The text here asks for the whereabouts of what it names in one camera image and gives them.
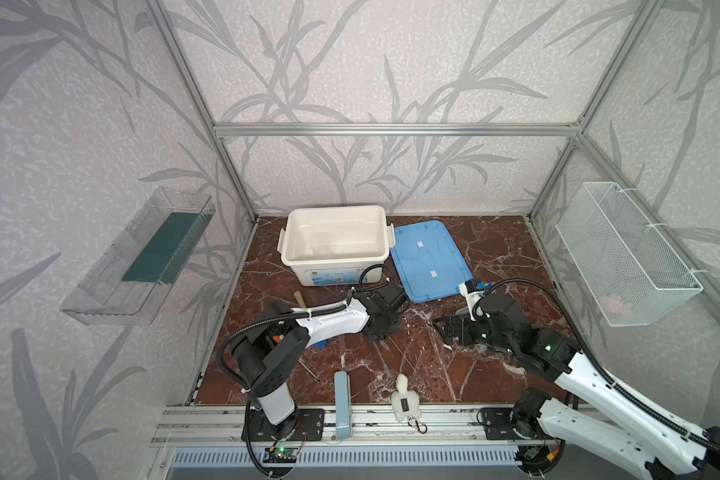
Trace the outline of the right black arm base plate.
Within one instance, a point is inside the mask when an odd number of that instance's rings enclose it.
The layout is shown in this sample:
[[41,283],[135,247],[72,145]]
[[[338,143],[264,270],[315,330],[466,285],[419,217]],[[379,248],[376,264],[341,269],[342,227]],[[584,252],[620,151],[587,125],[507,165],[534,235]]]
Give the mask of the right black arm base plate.
[[537,438],[532,426],[515,417],[512,408],[484,407],[477,413],[487,440],[531,440]]

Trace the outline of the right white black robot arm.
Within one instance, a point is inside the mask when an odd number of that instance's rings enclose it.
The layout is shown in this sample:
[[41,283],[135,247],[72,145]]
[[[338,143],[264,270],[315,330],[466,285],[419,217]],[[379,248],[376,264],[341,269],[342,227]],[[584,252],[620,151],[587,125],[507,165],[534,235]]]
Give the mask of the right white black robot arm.
[[445,344],[506,353],[606,417],[593,418],[528,389],[509,416],[517,436],[577,445],[641,479],[720,479],[719,427],[686,421],[621,382],[574,340],[532,325],[513,297],[475,291],[466,300],[461,312],[433,322]]

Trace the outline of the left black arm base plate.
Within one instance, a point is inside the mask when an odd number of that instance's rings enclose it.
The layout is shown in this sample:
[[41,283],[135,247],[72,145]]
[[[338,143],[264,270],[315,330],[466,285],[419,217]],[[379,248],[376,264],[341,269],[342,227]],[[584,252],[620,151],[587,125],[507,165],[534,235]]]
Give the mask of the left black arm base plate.
[[262,410],[253,409],[246,414],[242,437],[253,442],[321,441],[325,413],[322,408],[297,408],[284,422],[274,425]]

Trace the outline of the blue plastic bin lid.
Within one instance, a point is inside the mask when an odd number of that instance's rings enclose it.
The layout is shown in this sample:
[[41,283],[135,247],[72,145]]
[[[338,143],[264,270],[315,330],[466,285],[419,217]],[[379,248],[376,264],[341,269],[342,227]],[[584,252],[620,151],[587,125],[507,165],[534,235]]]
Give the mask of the blue plastic bin lid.
[[393,229],[390,250],[399,279],[416,304],[459,294],[459,286],[473,278],[446,226],[437,220]]

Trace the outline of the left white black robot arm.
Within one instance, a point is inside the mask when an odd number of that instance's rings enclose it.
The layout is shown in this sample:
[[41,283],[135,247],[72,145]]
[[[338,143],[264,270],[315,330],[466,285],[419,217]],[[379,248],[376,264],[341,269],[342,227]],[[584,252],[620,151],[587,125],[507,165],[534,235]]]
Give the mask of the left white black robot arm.
[[298,408],[287,381],[304,352],[334,337],[363,334],[384,340],[400,328],[408,301],[390,281],[351,288],[345,297],[314,308],[289,308],[275,302],[257,320],[240,327],[219,344],[219,370],[241,387],[248,407],[261,413],[273,438],[285,439],[297,425]]

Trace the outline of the white plastic storage bin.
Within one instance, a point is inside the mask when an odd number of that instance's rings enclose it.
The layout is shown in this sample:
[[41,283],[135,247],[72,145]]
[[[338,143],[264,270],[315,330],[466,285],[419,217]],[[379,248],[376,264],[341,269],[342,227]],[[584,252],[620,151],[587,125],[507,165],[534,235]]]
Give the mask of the white plastic storage bin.
[[378,205],[302,208],[289,214],[277,251],[305,287],[351,285],[385,262],[395,243]]

